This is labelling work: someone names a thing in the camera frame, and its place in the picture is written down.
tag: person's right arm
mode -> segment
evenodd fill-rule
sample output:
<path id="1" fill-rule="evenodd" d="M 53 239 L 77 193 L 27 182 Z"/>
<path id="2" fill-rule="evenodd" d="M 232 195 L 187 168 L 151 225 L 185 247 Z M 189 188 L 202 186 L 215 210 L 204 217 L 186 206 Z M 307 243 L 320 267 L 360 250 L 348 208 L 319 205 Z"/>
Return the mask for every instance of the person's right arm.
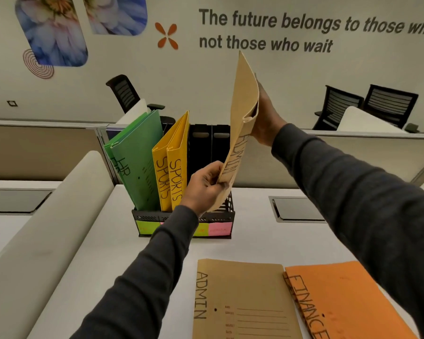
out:
<path id="1" fill-rule="evenodd" d="M 286 124 L 262 87 L 252 134 L 424 337 L 424 191 Z"/>

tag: black mesh organizer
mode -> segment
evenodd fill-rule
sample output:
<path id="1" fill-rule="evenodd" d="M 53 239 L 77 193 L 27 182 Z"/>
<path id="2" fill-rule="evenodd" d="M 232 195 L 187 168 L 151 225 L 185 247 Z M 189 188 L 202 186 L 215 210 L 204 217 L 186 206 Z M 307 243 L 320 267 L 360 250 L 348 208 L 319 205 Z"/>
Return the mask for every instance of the black mesh organizer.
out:
<path id="1" fill-rule="evenodd" d="M 172 124 L 162 124 L 164 134 Z M 187 148 L 187 180 L 197 170 L 215 160 L 225 161 L 230 147 L 229 125 L 190 125 Z M 232 195 L 213 212 L 206 212 L 199 219 L 199 227 L 194 238 L 231 239 L 234 224 L 234 205 Z M 132 210 L 140 237 L 150 237 L 153 230 L 165 222 L 170 212 Z"/>

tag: orange flower logo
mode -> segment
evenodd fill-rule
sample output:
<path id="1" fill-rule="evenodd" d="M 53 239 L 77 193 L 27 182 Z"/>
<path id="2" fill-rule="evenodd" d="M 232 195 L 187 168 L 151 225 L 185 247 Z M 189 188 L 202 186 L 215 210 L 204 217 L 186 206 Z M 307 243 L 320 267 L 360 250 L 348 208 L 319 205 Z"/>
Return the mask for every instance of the orange flower logo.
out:
<path id="1" fill-rule="evenodd" d="M 170 38 L 170 35 L 174 34 L 176 32 L 176 30 L 178 29 L 176 24 L 171 24 L 170 28 L 168 29 L 168 33 L 165 33 L 163 26 L 159 22 L 155 23 L 155 27 L 161 34 L 164 35 L 164 37 L 162 39 L 160 39 L 159 42 L 157 43 L 157 46 L 160 49 L 165 46 L 167 38 L 168 38 L 168 41 L 170 42 L 171 46 L 173 47 L 173 49 L 175 49 L 175 50 L 179 49 L 179 46 L 176 43 L 176 41 L 174 41 L 173 39 Z"/>

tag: sleeve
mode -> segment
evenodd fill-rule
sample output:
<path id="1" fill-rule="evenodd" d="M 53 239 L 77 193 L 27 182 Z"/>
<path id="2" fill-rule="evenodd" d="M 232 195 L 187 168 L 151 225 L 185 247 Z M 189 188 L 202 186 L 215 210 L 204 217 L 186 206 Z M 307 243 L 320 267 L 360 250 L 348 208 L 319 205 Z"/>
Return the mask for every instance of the sleeve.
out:
<path id="1" fill-rule="evenodd" d="M 196 214 L 177 206 L 71 339 L 156 339 L 197 227 Z"/>
<path id="2" fill-rule="evenodd" d="M 272 154 L 424 337 L 424 191 L 292 124 Z"/>

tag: wall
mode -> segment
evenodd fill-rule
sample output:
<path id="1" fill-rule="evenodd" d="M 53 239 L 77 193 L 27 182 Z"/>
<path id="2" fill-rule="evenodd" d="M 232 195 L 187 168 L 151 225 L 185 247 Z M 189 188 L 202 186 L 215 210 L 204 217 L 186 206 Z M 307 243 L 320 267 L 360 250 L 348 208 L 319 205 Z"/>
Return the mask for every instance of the wall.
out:
<path id="1" fill-rule="evenodd" d="M 23 64 L 29 44 L 14 13 L 15 0 L 0 0 L 0 118 L 116 121 L 122 110 L 105 82 L 126 74 L 148 103 L 167 106 L 163 115 L 179 117 L 191 111 L 192 123 L 229 123 L 237 50 L 200 48 L 201 37 L 266 40 L 264 50 L 244 50 L 258 79 L 278 111 L 288 121 L 312 128 L 322 109 L 325 85 L 366 96 L 378 84 L 419 94 L 409 122 L 424 131 L 424 35 L 408 34 L 410 22 L 424 22 L 424 0 L 146 0 L 148 23 L 137 36 L 93 34 L 82 0 L 73 0 L 89 57 L 81 67 L 55 67 L 51 79 L 40 79 Z M 225 13 L 225 26 L 202 24 L 200 8 Z M 232 13 L 249 11 L 276 16 L 274 28 L 232 25 Z M 341 19 L 340 29 L 282 28 L 284 12 L 290 17 Z M 351 16 L 361 21 L 345 31 Z M 364 21 L 405 22 L 401 33 L 364 32 Z M 157 43 L 167 31 L 179 45 Z M 295 51 L 272 51 L 271 40 L 298 41 Z M 333 40 L 330 53 L 304 52 L 305 41 Z M 9 107 L 15 100 L 18 107 Z"/>

